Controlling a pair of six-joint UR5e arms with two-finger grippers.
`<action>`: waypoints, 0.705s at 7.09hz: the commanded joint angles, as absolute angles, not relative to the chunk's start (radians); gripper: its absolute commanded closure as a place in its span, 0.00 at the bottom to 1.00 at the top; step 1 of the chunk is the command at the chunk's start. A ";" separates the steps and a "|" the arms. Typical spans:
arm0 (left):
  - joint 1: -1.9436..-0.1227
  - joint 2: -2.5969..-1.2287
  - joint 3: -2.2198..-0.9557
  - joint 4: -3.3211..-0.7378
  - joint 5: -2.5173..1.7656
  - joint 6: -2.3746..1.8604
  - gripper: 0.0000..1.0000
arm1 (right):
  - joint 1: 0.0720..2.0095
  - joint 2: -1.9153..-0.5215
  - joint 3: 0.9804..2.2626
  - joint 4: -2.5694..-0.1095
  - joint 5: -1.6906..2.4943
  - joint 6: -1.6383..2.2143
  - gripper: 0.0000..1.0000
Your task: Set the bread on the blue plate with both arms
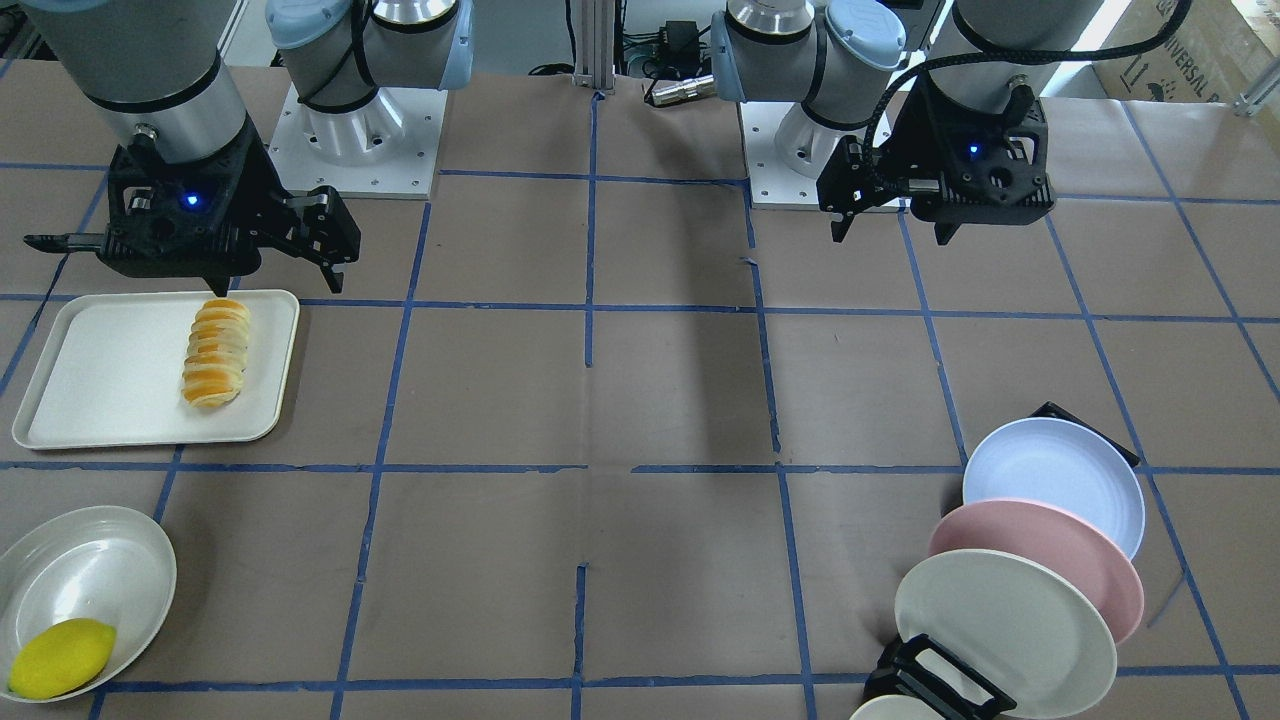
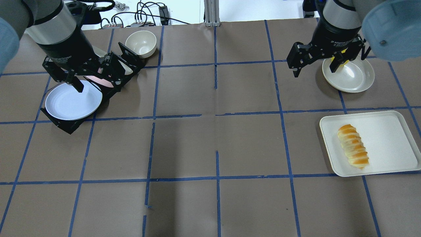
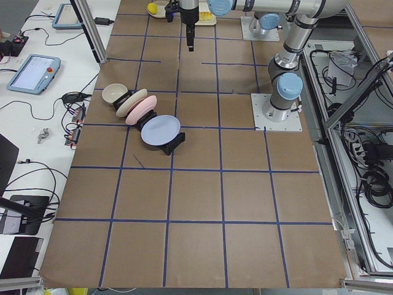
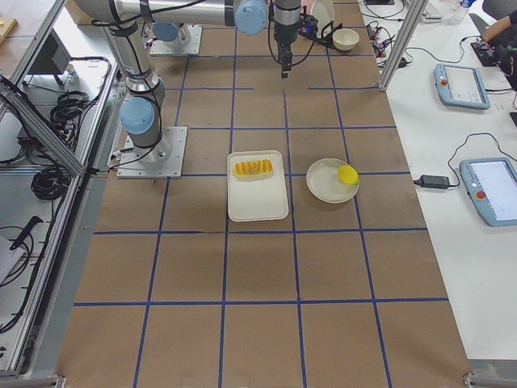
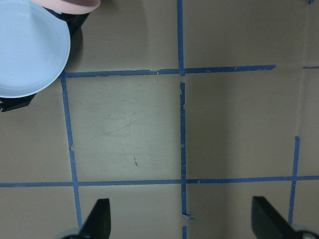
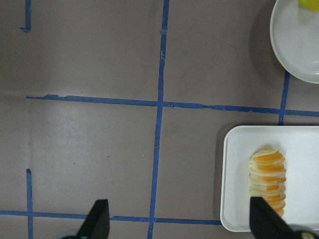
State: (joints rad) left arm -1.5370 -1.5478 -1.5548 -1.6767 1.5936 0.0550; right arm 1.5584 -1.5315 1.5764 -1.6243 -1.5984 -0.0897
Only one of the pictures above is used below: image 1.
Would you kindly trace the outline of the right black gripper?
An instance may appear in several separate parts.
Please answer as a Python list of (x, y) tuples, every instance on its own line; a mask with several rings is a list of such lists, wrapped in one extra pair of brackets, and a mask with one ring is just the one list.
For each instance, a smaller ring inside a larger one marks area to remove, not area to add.
[(358, 224), (332, 186), (288, 197), (257, 137), (182, 164), (136, 137), (111, 158), (105, 231), (23, 241), (42, 252), (91, 252), (129, 278), (200, 278), (218, 296), (261, 266), (262, 249), (275, 249), (319, 266), (340, 293), (346, 266), (360, 260)]

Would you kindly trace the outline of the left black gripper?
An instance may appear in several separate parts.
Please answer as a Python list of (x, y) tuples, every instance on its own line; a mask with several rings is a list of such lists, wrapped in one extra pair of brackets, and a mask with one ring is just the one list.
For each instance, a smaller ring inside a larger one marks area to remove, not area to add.
[[(965, 108), (919, 78), (879, 149), (878, 178), (933, 224), (938, 245), (961, 225), (1029, 225), (1056, 204), (1047, 172), (1048, 126), (1032, 87), (1015, 79), (993, 113)], [(818, 205), (842, 243), (852, 219), (881, 204), (876, 161), (855, 135), (836, 141), (817, 179)]]

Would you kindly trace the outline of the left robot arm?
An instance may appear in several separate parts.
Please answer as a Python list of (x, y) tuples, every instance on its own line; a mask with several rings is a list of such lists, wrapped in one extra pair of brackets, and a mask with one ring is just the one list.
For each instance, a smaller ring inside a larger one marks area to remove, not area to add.
[(893, 200), (946, 245), (963, 225), (1029, 225), (1056, 204), (1041, 91), (1097, 1), (955, 1), (890, 136), (874, 132), (908, 51), (879, 1), (728, 1), (710, 22), (718, 95), (788, 102), (828, 133), (801, 167), (835, 242)]

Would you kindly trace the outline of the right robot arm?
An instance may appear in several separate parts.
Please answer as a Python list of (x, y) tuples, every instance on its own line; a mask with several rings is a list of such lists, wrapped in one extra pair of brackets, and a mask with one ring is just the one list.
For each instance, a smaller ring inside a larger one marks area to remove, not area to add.
[[(225, 296), (275, 249), (312, 263), (334, 293), (361, 232), (324, 176), (282, 182), (214, 32), (193, 1), (24, 1), (22, 9), (116, 136), (101, 233), (28, 234), (41, 252), (88, 252), (129, 278), (200, 278)], [(397, 88), (462, 88), (474, 68), (470, 1), (270, 1), (301, 137), (335, 167), (410, 150)]]

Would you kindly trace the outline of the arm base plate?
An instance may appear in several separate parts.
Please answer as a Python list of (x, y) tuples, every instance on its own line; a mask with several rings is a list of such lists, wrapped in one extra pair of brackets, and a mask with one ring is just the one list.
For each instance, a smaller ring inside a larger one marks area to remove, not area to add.
[(836, 142), (867, 133), (817, 123), (800, 102), (741, 102), (739, 110), (755, 209), (817, 210), (817, 178)]
[(329, 184), (343, 199), (430, 199), (447, 91), (380, 88), (343, 114), (315, 111), (297, 96), (291, 88), (269, 143), (285, 190)]

